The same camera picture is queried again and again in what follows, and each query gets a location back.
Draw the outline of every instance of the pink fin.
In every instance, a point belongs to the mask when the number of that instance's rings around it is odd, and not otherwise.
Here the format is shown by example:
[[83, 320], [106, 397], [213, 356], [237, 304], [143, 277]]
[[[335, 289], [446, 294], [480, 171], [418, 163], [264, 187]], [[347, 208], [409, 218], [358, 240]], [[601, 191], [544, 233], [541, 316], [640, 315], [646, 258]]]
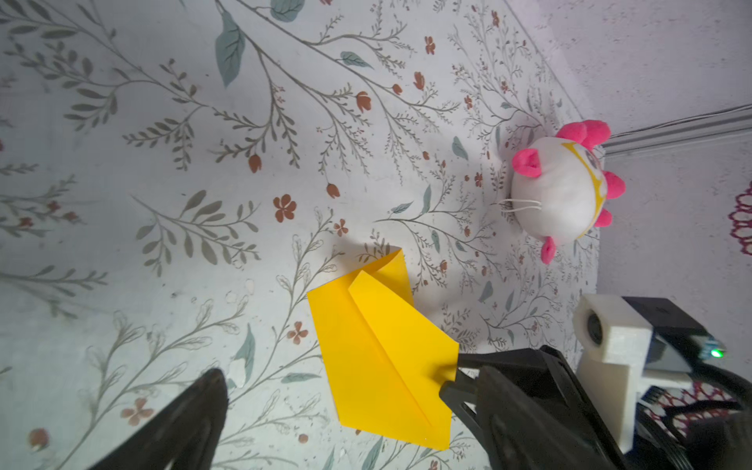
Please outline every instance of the pink fin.
[[587, 128], [587, 137], [581, 143], [583, 147], [591, 152], [593, 151], [593, 147], [606, 142], [611, 137], [611, 129], [603, 121], [590, 120], [583, 121], [582, 123]]
[[541, 159], [538, 158], [538, 151], [534, 148], [520, 150], [512, 159], [512, 168], [517, 173], [530, 178], [541, 176]]
[[550, 265], [555, 255], [556, 244], [553, 242], [553, 238], [546, 237], [546, 241], [543, 243], [543, 248], [541, 248], [541, 261], [545, 265]]
[[613, 222], [614, 216], [611, 215], [611, 212], [603, 209], [601, 211], [601, 214], [598, 216], [598, 220], [596, 220], [596, 223], [593, 224], [594, 227], [608, 227], [611, 225], [611, 222]]
[[562, 127], [556, 134], [558, 138], [566, 138], [582, 144], [587, 137], [587, 127], [584, 123], [569, 123]]
[[626, 191], [626, 184], [624, 180], [610, 171], [604, 171], [603, 176], [606, 178], [606, 184], [608, 185], [608, 193], [606, 199], [616, 199], [621, 197]]

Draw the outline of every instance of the folded paper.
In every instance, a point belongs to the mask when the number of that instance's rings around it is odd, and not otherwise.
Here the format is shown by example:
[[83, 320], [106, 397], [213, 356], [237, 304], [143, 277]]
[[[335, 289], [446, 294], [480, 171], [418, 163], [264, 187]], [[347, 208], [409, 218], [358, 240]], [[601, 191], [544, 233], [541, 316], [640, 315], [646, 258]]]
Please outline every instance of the folded paper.
[[459, 345], [413, 307], [401, 250], [308, 293], [340, 423], [432, 449], [449, 447], [438, 396]]

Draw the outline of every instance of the floral wallpaper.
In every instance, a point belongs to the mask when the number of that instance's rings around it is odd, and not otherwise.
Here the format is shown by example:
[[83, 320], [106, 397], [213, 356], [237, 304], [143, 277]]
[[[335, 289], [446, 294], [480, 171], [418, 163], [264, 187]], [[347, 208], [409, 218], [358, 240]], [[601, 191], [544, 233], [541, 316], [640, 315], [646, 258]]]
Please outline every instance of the floral wallpaper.
[[486, 468], [338, 424], [306, 292], [401, 247], [464, 351], [577, 353], [507, 161], [581, 120], [508, 6], [0, 0], [0, 459], [86, 468], [210, 367], [213, 468]]

